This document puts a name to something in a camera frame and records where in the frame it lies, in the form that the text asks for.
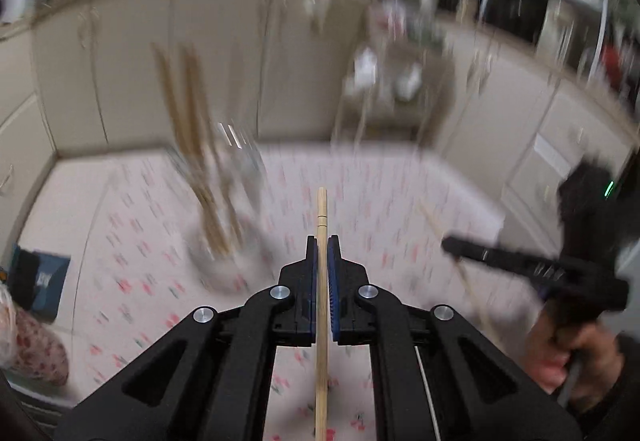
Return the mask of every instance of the silver screw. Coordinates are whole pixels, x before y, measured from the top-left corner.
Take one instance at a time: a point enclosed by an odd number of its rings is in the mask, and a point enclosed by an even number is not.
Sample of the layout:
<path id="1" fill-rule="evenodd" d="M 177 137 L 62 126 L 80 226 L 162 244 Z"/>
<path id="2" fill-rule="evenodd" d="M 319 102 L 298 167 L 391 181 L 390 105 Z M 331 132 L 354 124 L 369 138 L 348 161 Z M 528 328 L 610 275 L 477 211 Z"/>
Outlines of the silver screw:
<path id="1" fill-rule="evenodd" d="M 376 296 L 378 296 L 378 288 L 370 285 L 360 286 L 358 289 L 358 294 L 362 298 L 375 298 Z"/>
<path id="2" fill-rule="evenodd" d="M 208 307 L 201 307 L 199 309 L 196 309 L 193 312 L 193 319 L 196 320 L 196 322 L 199 322 L 201 324 L 206 324 L 207 322 L 210 322 L 212 318 L 213 318 L 213 309 L 210 309 Z"/>
<path id="3" fill-rule="evenodd" d="M 449 306 L 438 306 L 434 310 L 433 314 L 438 320 L 446 322 L 453 318 L 453 309 L 451 309 Z"/>
<path id="4" fill-rule="evenodd" d="M 272 287 L 269 294 L 276 300 L 284 300 L 291 294 L 291 291 L 287 286 Z"/>

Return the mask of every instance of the human hand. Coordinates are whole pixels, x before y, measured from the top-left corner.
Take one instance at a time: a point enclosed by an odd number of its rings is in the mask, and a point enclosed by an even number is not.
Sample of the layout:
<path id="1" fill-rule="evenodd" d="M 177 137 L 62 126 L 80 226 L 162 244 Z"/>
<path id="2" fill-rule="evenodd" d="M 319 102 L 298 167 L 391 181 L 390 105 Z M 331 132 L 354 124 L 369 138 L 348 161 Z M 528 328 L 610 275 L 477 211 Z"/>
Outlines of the human hand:
<path id="1" fill-rule="evenodd" d="M 595 407 L 620 377 L 624 357 L 612 332 L 600 323 L 567 327 L 556 326 L 545 310 L 525 341 L 522 367 L 540 387 L 551 394 L 567 376 L 565 365 L 571 351 L 581 349 L 586 359 L 570 402 L 580 412 Z"/>

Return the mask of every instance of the green led indicator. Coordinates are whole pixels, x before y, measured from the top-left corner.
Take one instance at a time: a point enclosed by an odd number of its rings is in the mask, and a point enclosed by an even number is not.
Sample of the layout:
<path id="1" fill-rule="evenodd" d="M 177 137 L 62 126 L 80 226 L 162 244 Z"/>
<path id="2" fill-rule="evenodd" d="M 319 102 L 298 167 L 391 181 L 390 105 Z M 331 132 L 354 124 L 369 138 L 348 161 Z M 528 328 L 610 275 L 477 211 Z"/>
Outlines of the green led indicator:
<path id="1" fill-rule="evenodd" d="M 605 199 L 611 195 L 612 191 L 613 191 L 613 181 L 609 183 L 609 186 L 607 186 L 606 192 L 604 192 Z"/>

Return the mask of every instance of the black sleeve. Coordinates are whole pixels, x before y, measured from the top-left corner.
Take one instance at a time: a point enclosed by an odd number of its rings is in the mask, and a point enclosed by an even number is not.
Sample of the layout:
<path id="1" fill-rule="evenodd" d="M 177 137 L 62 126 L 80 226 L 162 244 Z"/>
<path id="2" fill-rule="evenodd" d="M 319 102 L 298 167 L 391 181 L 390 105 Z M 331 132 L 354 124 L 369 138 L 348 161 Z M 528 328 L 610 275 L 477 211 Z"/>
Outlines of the black sleeve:
<path id="1" fill-rule="evenodd" d="M 603 401 L 576 418 L 589 441 L 637 440 L 640 432 L 640 344 L 618 336 L 625 364 Z"/>

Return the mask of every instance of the floral tablecloth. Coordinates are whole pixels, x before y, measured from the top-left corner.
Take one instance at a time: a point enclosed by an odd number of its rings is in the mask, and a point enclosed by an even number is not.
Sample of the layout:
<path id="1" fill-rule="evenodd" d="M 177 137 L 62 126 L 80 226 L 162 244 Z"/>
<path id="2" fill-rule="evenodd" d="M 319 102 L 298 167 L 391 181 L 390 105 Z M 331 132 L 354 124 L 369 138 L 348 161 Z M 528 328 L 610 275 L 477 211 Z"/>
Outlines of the floral tablecloth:
<path id="1" fill-rule="evenodd" d="M 494 241 L 502 216 L 440 159 L 392 146 L 262 148 L 266 182 L 260 229 L 273 279 L 210 293 L 190 265 L 176 217 L 175 175 L 164 153 L 121 156 L 86 246 L 74 312 L 74 367 L 95 390 L 201 305 L 222 311 L 272 285 L 280 267 L 302 259 L 316 231 L 316 190 L 328 190 L 329 234 L 345 259 L 404 303 L 430 309 L 448 303 L 474 310 L 438 238 L 418 212 L 429 207 L 447 230 Z M 529 287 L 509 275 L 469 265 L 502 341 L 517 350 L 538 310 Z M 279 348 L 264 439 L 314 439 L 314 348 Z M 328 439 L 374 440 L 367 347 L 330 344 Z"/>

